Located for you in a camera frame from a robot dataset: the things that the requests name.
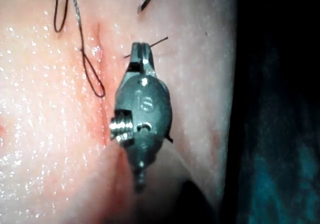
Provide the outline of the right arm needle driver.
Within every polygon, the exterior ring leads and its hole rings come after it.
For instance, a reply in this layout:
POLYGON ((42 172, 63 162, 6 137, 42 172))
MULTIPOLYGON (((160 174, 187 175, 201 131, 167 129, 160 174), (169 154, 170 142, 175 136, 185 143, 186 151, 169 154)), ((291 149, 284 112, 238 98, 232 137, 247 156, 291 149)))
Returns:
POLYGON ((115 96, 111 139, 125 147, 160 148, 169 138, 173 118, 166 85, 153 75, 126 72, 115 96))

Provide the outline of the right arm needle driver jaw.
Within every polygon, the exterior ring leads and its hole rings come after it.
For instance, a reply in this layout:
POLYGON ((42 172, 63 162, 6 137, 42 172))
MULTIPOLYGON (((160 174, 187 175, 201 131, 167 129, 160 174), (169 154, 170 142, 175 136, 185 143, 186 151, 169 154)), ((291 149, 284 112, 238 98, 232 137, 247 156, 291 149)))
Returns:
POLYGON ((138 42, 133 43, 131 48, 130 61, 127 68, 128 72, 140 72, 142 56, 142 44, 138 42))
POLYGON ((156 78, 153 59, 151 46, 148 43, 142 43, 142 73, 156 78))

